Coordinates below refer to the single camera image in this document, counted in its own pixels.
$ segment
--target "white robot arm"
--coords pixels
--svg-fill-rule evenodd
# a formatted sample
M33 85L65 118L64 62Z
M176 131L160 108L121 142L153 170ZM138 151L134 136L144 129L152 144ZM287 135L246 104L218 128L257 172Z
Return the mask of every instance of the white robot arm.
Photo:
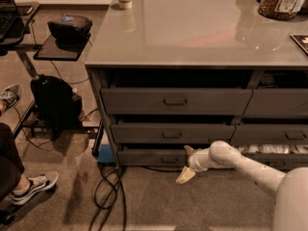
M232 167L275 195L272 230L308 230L308 168L297 168L286 174L246 158L224 141L215 141L207 149L194 150L187 145L185 148L189 166L183 168L176 183L184 184L208 168Z

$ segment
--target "chair leg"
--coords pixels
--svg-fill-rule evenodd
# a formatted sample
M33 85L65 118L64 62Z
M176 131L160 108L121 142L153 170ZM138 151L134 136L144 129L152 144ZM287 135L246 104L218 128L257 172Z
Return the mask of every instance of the chair leg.
M0 211L0 224L9 225L13 222L15 216L9 211Z

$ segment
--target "glass jar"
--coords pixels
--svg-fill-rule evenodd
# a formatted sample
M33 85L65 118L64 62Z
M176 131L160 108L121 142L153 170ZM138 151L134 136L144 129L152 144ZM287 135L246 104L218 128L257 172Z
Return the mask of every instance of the glass jar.
M305 0L261 0L259 13L272 19L296 17Z

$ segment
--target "shoe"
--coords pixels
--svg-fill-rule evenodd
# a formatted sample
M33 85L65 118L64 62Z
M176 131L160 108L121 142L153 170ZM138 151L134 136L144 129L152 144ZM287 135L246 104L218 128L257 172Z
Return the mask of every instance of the shoe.
M12 193L12 202L14 205L24 205L27 203L35 194L44 192L55 186L58 180L59 174L56 171L47 172L37 178L28 178L30 181L29 190L22 194L16 195Z
M4 100L7 105L1 113L3 114L6 110L16 105L20 101L21 94L22 87L18 84L10 85L9 87L2 90L0 99Z

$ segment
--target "white sneaker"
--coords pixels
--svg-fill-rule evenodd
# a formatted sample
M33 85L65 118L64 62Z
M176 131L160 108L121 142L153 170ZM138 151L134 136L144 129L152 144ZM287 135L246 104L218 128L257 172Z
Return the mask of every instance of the white sneaker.
M59 177L58 172L50 171L37 178L28 178L28 180L30 181L29 190L22 195L16 195L12 193L13 204L14 205L24 205L35 194L51 189L53 186L55 186L58 180L58 177Z
M3 114L6 110L16 105L21 98L22 95L22 87L19 84L10 85L9 87L2 90L0 93L0 99L4 100L6 106L4 110L2 110L1 114Z

